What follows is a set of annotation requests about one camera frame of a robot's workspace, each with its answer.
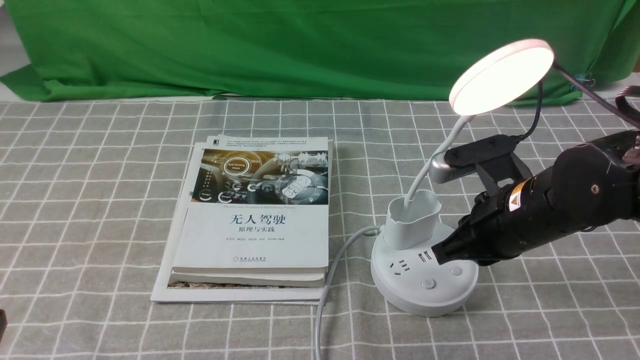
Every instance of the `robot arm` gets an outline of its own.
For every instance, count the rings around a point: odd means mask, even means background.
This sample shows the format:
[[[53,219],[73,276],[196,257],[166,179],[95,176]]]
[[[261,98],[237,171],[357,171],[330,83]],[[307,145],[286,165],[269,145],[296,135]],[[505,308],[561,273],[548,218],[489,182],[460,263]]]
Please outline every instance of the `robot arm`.
[[[535,176],[488,188],[433,247],[438,262],[488,266],[617,219],[640,221],[638,143],[637,131],[605,136],[563,151]]]

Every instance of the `lamp head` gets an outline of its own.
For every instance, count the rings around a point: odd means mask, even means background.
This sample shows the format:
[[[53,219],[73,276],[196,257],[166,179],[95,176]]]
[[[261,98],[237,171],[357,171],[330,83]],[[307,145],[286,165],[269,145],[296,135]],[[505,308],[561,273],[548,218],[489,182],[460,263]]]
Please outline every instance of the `lamp head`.
[[[501,47],[469,68],[451,88],[449,103],[459,115],[477,115],[514,101],[538,83],[554,62],[544,40]]]

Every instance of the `white pen holder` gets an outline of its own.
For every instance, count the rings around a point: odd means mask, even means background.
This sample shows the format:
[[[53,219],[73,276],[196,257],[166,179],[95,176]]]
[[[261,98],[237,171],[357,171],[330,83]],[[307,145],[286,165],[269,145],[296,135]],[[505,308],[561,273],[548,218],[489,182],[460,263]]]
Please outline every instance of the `white pen holder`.
[[[384,240],[395,250],[404,250],[423,243],[433,235],[442,204],[431,190],[418,190],[411,206],[404,209],[404,197],[397,197],[387,208]]]

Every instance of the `grid pattern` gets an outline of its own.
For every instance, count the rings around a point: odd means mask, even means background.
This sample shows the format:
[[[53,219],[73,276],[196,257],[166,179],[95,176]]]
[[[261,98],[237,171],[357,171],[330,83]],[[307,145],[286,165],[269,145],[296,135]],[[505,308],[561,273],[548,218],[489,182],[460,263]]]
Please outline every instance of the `grid pattern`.
[[[459,143],[518,134],[533,109],[478,116]],[[152,304],[194,142],[209,135],[336,141],[330,252],[382,224],[389,200],[457,116],[446,103],[205,101],[0,103],[0,307],[8,359],[312,359],[313,307]],[[536,173],[625,128],[594,102],[545,108],[518,148]],[[455,226],[477,177],[423,187]],[[327,359],[639,359],[640,229],[615,222],[482,268],[464,308],[426,320],[373,286],[373,239],[340,261],[323,321]]]

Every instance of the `green cloth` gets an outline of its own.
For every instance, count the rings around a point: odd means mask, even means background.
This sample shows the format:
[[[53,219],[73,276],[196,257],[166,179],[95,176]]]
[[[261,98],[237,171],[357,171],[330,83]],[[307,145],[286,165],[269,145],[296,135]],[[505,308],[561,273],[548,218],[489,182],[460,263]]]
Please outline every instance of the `green cloth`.
[[[222,93],[438,100],[475,61],[522,38],[544,38],[565,68],[576,74],[596,69],[596,80],[628,74],[640,52],[640,41],[631,44],[616,32],[624,27],[640,34],[636,0],[6,5],[32,65],[0,81],[37,101]],[[610,53],[600,56],[603,49]],[[545,89],[547,104],[580,96],[553,72]]]

